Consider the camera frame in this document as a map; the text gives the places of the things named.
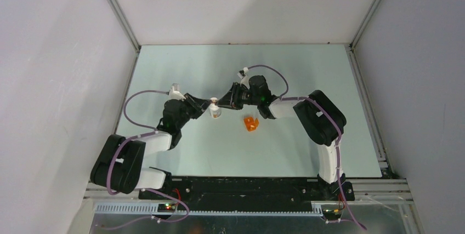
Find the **white pill bottle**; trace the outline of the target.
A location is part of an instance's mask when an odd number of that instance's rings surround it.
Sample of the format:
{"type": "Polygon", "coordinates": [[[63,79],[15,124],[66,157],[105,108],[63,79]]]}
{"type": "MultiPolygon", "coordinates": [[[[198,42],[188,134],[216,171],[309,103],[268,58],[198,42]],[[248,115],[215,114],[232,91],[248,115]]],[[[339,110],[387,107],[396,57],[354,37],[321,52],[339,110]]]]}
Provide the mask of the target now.
{"type": "Polygon", "coordinates": [[[209,112],[212,118],[217,119],[221,116],[221,108],[217,105],[218,99],[215,97],[210,98],[209,112]]]}

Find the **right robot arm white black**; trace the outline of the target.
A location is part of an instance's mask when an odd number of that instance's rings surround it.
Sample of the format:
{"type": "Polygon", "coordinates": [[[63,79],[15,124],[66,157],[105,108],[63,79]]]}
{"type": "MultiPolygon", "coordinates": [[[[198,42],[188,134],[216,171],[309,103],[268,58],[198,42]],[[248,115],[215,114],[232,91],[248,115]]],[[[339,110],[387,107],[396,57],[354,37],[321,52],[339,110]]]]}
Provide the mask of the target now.
{"type": "Polygon", "coordinates": [[[254,105],[264,119],[298,118],[307,135],[318,145],[318,177],[323,180],[319,185],[321,197],[333,200],[340,194],[341,186],[337,180],[343,172],[336,147],[347,119],[323,91],[315,90],[307,97],[280,98],[272,94],[265,77],[257,75],[248,80],[248,85],[233,83],[216,104],[232,110],[254,105]]]}

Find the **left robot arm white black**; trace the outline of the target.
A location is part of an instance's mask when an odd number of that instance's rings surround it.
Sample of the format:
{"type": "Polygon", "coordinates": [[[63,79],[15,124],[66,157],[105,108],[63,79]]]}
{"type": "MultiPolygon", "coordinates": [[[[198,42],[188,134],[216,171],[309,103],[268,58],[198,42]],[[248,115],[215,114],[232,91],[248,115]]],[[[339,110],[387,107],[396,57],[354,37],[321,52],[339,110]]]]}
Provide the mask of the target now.
{"type": "Polygon", "coordinates": [[[210,104],[210,100],[186,93],[182,99],[165,102],[162,118],[150,132],[129,138],[109,135],[91,170],[91,183],[105,187],[111,195],[152,187],[158,198],[169,198],[173,184],[165,179],[167,173],[157,168],[145,168],[144,156],[175,148],[182,137],[182,127],[202,116],[210,104]]]}

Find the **orange pill organizer box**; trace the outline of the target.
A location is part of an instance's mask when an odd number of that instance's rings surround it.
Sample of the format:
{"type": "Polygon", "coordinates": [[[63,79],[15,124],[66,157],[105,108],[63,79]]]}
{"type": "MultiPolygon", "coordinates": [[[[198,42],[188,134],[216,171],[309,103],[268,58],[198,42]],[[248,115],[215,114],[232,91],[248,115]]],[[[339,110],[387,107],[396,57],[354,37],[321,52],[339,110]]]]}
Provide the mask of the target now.
{"type": "Polygon", "coordinates": [[[259,126],[259,119],[253,116],[246,116],[243,122],[248,132],[255,131],[259,126]]]}

